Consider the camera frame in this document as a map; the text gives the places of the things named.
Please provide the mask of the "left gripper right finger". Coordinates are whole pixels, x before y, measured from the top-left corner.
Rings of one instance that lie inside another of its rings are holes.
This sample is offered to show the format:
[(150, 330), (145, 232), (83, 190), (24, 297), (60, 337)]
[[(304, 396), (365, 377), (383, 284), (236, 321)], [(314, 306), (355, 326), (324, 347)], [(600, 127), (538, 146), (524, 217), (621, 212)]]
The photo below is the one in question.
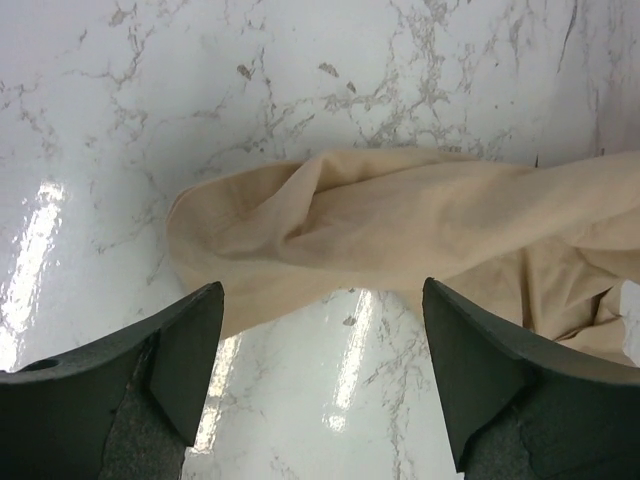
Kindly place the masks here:
[(638, 478), (638, 368), (547, 340), (432, 278), (423, 316), (457, 472)]

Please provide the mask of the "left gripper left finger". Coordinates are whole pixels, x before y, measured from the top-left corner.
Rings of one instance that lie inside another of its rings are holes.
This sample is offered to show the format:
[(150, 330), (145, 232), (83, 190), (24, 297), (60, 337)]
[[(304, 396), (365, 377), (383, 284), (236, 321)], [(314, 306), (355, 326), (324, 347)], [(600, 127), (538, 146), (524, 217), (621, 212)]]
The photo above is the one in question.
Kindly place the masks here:
[(220, 283), (84, 346), (1, 374), (4, 479), (178, 479), (224, 312)]

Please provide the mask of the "beige t shirt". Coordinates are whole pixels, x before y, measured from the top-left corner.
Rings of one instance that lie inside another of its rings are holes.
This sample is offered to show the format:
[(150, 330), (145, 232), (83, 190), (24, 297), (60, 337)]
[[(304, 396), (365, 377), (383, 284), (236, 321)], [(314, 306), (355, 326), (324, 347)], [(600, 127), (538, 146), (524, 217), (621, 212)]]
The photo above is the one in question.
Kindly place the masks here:
[(223, 285), (224, 337), (339, 289), (392, 291), (420, 311), (431, 277), (624, 364), (620, 290), (639, 278), (639, 155), (536, 168), (424, 148), (328, 151), (185, 190), (167, 240), (189, 290)]

